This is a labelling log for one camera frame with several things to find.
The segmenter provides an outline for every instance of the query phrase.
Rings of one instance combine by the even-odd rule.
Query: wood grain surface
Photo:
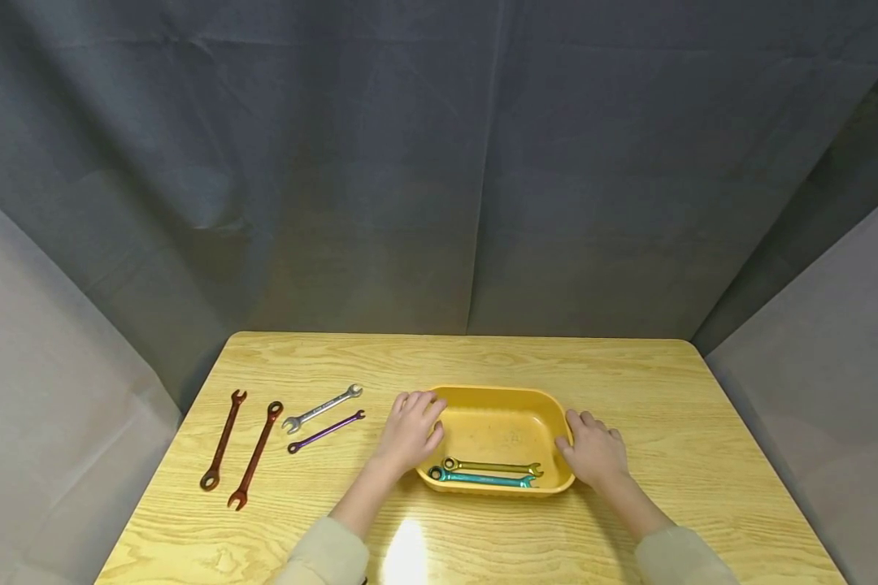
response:
[[[352,382],[362,396],[297,435],[275,427],[249,503],[229,510],[268,402],[284,402],[283,420]],[[440,384],[539,388],[618,427],[645,491],[742,583],[845,582],[684,341],[244,332],[225,345],[98,583],[267,583],[372,453],[394,396]],[[248,397],[221,484],[203,492],[235,388]],[[366,419],[286,453],[358,408]],[[371,583],[641,582],[634,544],[579,481],[550,498],[498,499],[434,492],[408,474],[367,542]]]

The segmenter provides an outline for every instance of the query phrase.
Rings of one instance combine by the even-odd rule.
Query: beige sleeve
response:
[[[739,585],[709,544],[681,526],[647,536],[635,556],[647,585]]]
[[[364,542],[334,519],[320,518],[289,555],[275,585],[360,585],[367,568]]]

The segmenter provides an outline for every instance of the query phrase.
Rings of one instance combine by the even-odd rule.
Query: left hand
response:
[[[397,478],[419,466],[446,435],[439,420],[444,410],[446,401],[437,400],[434,392],[398,395],[372,461],[395,473]]]

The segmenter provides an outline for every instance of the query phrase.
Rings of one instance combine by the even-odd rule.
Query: gold wrench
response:
[[[459,461],[455,457],[446,457],[441,461],[441,466],[446,470],[496,470],[503,474],[530,474],[533,478],[541,478],[543,475],[539,463],[531,463],[530,466],[512,466],[508,463],[480,463],[477,461]]]

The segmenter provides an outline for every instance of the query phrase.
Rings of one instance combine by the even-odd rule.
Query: wrench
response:
[[[267,406],[267,423],[264,425],[263,432],[260,433],[258,445],[254,448],[254,455],[250,455],[250,463],[247,464],[247,469],[244,470],[241,486],[238,486],[237,490],[228,498],[228,507],[231,507],[231,504],[234,504],[234,501],[237,500],[235,511],[240,511],[247,504],[247,488],[250,487],[250,480],[254,479],[254,472],[258,469],[260,455],[267,444],[269,431],[273,430],[273,423],[276,423],[276,419],[281,412],[283,412],[283,402],[273,401]]]
[[[446,457],[441,461],[441,466],[446,470],[496,470],[503,474],[530,474],[533,478],[541,478],[543,472],[539,463],[531,463],[530,466],[511,466],[507,463],[479,463],[477,461],[459,461],[455,457]]]
[[[480,483],[489,486],[507,486],[509,488],[533,488],[530,482],[536,478],[532,475],[525,475],[520,479],[513,478],[495,478],[494,475],[475,475],[475,474],[453,474],[440,466],[429,468],[429,478],[436,481],[464,481],[468,483]]]
[[[340,405],[343,401],[346,401],[350,398],[358,398],[361,395],[361,392],[364,392],[364,388],[361,388],[359,384],[353,383],[345,393],[335,396],[332,400],[326,402],[324,405],[318,405],[314,409],[311,409],[309,412],[305,414],[299,414],[298,417],[290,417],[283,421],[283,427],[286,428],[286,425],[292,425],[290,430],[286,432],[286,435],[292,435],[294,432],[299,430],[299,427],[302,424],[309,420],[310,418],[317,417],[318,414],[322,414],[324,411],[327,411],[329,408]]]
[[[289,445],[287,445],[286,450],[289,451],[290,455],[295,455],[299,449],[304,448],[305,445],[308,445],[312,441],[317,441],[322,437],[328,435],[329,432],[338,431],[339,429],[341,429],[341,427],[354,423],[355,420],[360,420],[361,418],[364,418],[363,410],[352,414],[350,417],[342,420],[341,422],[336,422],[332,426],[328,427],[328,429],[326,430],[316,432],[315,435],[309,437],[308,439],[303,439],[302,441],[297,441],[296,443],[290,443]]]
[[[231,436],[231,429],[234,427],[234,419],[237,418],[237,411],[241,408],[241,402],[247,398],[247,392],[241,394],[241,390],[234,390],[231,394],[231,411],[228,412],[228,420],[224,423],[224,430],[221,431],[221,439],[218,441],[218,448],[215,450],[215,458],[211,460],[211,467],[202,476],[198,482],[198,486],[205,492],[211,492],[212,489],[218,487],[218,468],[221,467],[221,460],[224,458],[224,448],[228,447],[228,438]]]

